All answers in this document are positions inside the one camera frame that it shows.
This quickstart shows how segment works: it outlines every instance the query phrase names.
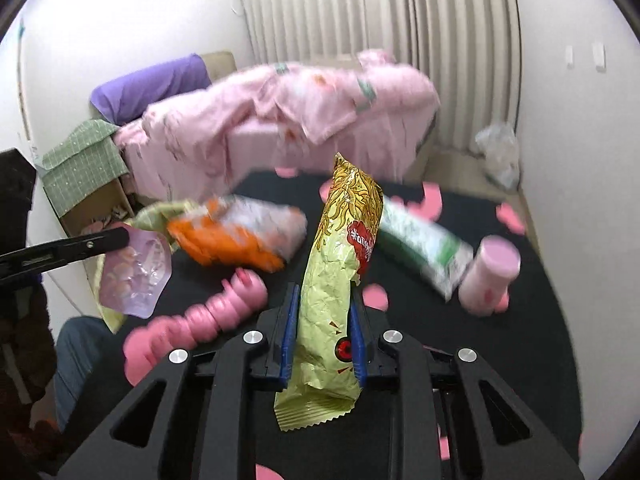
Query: metal screw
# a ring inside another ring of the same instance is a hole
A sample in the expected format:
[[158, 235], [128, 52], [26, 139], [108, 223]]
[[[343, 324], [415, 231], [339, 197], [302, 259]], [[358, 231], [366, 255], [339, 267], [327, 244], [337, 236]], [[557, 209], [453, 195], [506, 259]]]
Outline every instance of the metal screw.
[[189, 357], [187, 351], [183, 350], [182, 348], [178, 348], [169, 354], [169, 361], [179, 365], [180, 363], [185, 362], [187, 360], [187, 357]]
[[461, 348], [458, 351], [458, 357], [462, 359], [465, 363], [472, 363], [478, 357], [475, 350], [471, 348]]
[[382, 337], [387, 343], [399, 343], [402, 341], [402, 332], [398, 330], [387, 330]]
[[258, 332], [257, 330], [249, 330], [246, 334], [242, 336], [245, 343], [249, 343], [250, 345], [255, 345], [262, 341], [262, 332]]

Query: noodle snack package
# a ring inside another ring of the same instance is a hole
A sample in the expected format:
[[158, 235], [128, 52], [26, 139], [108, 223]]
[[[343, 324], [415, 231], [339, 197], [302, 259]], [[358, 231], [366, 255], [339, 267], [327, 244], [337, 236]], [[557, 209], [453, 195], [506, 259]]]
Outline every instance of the noodle snack package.
[[337, 153], [302, 283], [291, 378], [274, 404], [283, 431], [344, 415], [360, 395], [345, 352], [351, 282], [360, 283], [367, 269], [382, 206], [380, 186]]
[[191, 258], [275, 272], [306, 237], [306, 217], [297, 207], [238, 195], [209, 200], [167, 224]]

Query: pink blanket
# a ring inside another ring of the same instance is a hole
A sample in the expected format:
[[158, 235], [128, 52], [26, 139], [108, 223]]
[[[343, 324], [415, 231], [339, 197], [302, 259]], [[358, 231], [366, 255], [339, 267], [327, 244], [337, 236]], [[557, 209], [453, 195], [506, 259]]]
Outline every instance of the pink blanket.
[[376, 179], [401, 182], [434, 112], [434, 107], [424, 107], [375, 114], [319, 146], [303, 142], [283, 125], [249, 118], [226, 136], [225, 164], [210, 168], [197, 166], [169, 152], [163, 142], [149, 139], [141, 120], [121, 128], [119, 135], [129, 139], [123, 154], [138, 194], [204, 202], [228, 193], [252, 171], [289, 167], [330, 174], [336, 152]]
[[[249, 118], [283, 124], [294, 136], [320, 145], [380, 112], [438, 108], [433, 84], [411, 66], [365, 67], [364, 72], [352, 72], [298, 64], [257, 66], [206, 90], [149, 106], [142, 127], [174, 155], [224, 171], [227, 136]], [[114, 140], [119, 146], [127, 143], [122, 131]]]

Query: red label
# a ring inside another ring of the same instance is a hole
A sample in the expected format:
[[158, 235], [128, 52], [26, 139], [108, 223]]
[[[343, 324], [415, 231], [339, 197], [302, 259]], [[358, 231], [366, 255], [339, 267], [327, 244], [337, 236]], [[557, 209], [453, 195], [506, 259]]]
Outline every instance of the red label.
[[373, 252], [373, 236], [360, 220], [354, 220], [347, 228], [347, 241], [355, 249], [356, 258], [360, 262], [358, 274], [363, 275]]

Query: purple plastic bag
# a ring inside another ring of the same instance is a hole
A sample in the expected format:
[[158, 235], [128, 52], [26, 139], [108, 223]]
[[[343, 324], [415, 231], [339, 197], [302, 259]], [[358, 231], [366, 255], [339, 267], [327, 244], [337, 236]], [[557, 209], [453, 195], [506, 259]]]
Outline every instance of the purple plastic bag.
[[127, 224], [129, 245], [106, 253], [98, 300], [123, 314], [148, 318], [171, 276], [171, 249], [164, 236]]

